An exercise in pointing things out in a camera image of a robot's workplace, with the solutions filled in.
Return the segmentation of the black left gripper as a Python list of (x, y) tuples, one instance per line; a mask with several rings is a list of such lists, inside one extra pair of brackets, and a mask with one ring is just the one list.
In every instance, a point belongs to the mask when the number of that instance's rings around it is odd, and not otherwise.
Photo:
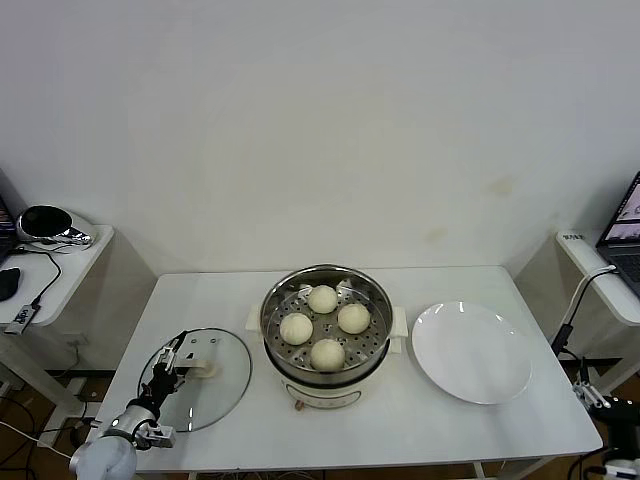
[(185, 338), (186, 331), (182, 331), (159, 350), (153, 364), (152, 378), (141, 385), (139, 399), (144, 405), (161, 406), (175, 392), (176, 385), (195, 378), (198, 364), (193, 355), (176, 357)]

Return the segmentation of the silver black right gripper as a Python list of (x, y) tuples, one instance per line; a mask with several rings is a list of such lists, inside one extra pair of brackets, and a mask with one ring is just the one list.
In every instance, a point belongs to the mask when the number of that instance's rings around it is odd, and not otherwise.
[(590, 381), (585, 357), (579, 360), (573, 392), (586, 409), (592, 409), (592, 417), (606, 425), (610, 448), (639, 449), (639, 403), (618, 397), (604, 397)]

